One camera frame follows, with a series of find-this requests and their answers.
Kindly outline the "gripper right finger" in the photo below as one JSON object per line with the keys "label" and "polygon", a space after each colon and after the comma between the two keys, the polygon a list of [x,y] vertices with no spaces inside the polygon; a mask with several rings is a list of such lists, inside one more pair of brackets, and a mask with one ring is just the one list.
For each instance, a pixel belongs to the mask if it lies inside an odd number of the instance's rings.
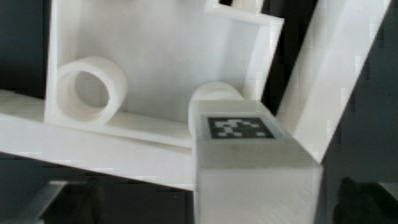
{"label": "gripper right finger", "polygon": [[398,200],[380,183],[340,180],[332,224],[398,224]]}

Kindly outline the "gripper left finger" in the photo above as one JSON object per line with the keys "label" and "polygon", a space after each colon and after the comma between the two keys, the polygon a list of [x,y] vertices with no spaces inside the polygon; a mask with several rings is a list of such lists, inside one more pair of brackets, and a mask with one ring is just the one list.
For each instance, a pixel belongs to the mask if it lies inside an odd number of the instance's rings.
{"label": "gripper left finger", "polygon": [[104,196],[97,179],[51,180],[10,224],[104,224]]}

